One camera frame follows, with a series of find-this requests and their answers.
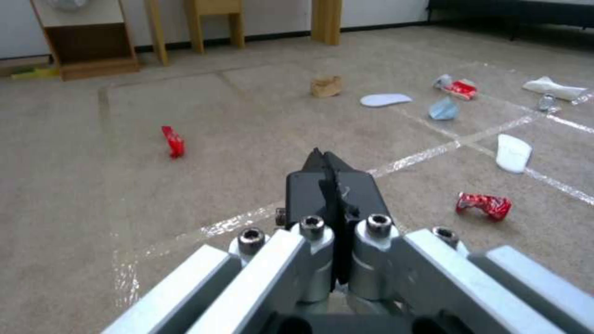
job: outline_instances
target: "red plastic bag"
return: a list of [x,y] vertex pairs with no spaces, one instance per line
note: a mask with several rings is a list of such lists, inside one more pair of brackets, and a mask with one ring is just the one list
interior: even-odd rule
[[476,87],[466,80],[454,81],[450,87],[444,87],[443,90],[464,100],[472,100],[476,95]]
[[460,213],[467,207],[477,207],[495,220],[504,219],[511,209],[511,201],[505,197],[460,193],[456,203],[456,212]]
[[185,153],[185,149],[184,140],[182,139],[182,137],[171,127],[162,126],[161,130],[163,131],[163,134],[167,139],[167,143],[171,148],[171,153],[169,155],[174,159],[183,156]]

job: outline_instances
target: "hex socket screw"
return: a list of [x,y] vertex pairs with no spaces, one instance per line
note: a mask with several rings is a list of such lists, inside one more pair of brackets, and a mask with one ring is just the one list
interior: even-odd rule
[[305,216],[299,222],[299,233],[308,240],[318,240],[324,235],[324,219],[320,216]]
[[264,245],[264,232],[255,227],[243,229],[237,236],[239,251],[247,255],[255,255]]
[[458,246],[460,238],[458,238],[458,235],[451,229],[442,226],[436,226],[431,229],[431,232],[451,248],[456,249]]
[[365,221],[367,232],[376,238],[385,238],[390,235],[392,219],[386,215],[374,213]]

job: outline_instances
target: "wooden leg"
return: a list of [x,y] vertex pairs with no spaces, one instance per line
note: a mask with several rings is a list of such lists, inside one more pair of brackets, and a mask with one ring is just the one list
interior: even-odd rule
[[189,36],[192,41],[194,51],[204,53],[204,39],[202,36],[202,26],[200,24],[200,14],[195,0],[184,0],[186,19],[188,21]]
[[168,66],[169,58],[165,49],[165,37],[163,35],[163,27],[161,26],[159,4],[157,0],[145,0],[144,6],[148,15],[151,36],[153,37],[153,51],[157,54],[159,60],[161,60],[161,64]]
[[229,14],[229,31],[231,35],[231,44],[238,48],[245,47],[244,38],[244,15],[243,13]]
[[340,19],[342,16],[342,0],[327,1],[326,44],[340,44]]
[[311,0],[311,39],[323,42],[323,0]]
[[329,45],[340,44],[342,0],[312,0],[311,38]]

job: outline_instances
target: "white plastic bag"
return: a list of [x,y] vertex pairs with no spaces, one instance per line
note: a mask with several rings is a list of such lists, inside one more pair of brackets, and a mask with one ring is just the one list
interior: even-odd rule
[[87,5],[89,0],[47,0],[53,8],[61,11],[77,11]]
[[562,86],[555,83],[549,77],[542,77],[537,80],[528,81],[522,88],[540,94],[552,94],[558,99],[572,101],[586,89],[581,87]]

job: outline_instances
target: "white insole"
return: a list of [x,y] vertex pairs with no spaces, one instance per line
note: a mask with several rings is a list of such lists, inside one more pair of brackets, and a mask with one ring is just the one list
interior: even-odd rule
[[410,97],[402,94],[373,94],[361,98],[362,105],[374,108],[411,101],[412,99]]

